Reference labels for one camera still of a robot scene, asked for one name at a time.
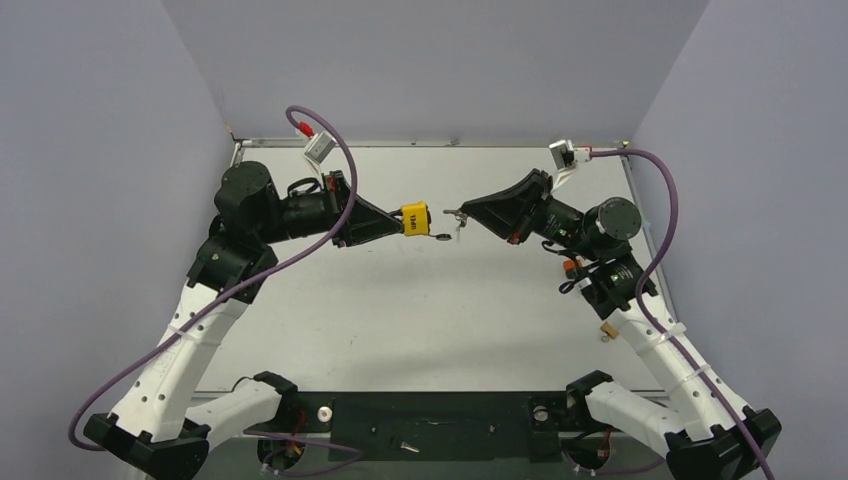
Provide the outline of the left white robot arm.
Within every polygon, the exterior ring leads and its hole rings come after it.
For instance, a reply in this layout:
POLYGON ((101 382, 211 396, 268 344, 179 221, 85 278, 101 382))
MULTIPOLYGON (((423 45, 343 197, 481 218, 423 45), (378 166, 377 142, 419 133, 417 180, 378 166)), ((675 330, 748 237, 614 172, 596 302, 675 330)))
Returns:
POLYGON ((231 437, 261 423, 285 430, 297 420, 296 386, 271 372, 202 405, 192 402, 224 337, 278 265, 276 243, 320 234, 351 247, 405 230, 400 212, 362 199, 339 171, 298 180, 280 194, 264 164, 244 161, 224 173, 214 203, 217 216, 166 333, 133 367, 127 394, 82 429, 90 448, 152 479, 193 478, 231 437))

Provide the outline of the yellow padlock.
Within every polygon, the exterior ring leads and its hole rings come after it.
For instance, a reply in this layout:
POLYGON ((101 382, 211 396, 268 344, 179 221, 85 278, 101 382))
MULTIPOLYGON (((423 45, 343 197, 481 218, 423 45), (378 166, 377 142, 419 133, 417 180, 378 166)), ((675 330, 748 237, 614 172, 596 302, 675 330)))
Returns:
POLYGON ((407 237, 430 235, 431 215, 423 201, 403 205, 389 215, 401 222, 402 233, 407 237))

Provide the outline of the silver key bunch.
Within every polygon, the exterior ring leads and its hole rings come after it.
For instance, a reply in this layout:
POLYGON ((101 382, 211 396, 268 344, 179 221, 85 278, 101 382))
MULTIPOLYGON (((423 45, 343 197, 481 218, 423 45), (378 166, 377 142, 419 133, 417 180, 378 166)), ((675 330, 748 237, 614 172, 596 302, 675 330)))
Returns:
POLYGON ((468 224, 468 215, 458 209, 444 209, 442 214, 450 218, 451 226, 444 231, 431 232, 429 236, 437 241, 459 243, 463 229, 468 224))

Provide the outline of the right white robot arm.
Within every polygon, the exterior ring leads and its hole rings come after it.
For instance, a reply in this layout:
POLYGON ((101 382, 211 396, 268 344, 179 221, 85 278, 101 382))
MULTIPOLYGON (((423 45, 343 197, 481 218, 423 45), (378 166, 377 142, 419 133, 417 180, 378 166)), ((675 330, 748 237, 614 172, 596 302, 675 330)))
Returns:
POLYGON ((464 202, 459 216, 512 245, 538 236, 571 264, 562 293, 578 291, 646 366, 668 399, 650 401, 602 371, 566 389, 564 413, 586 429, 610 427, 661 457, 677 479, 741 479, 765 471, 781 424, 729 388, 688 339, 631 240, 642 219, 635 204, 612 197, 587 211, 556 199, 555 182, 535 169, 517 184, 464 202))

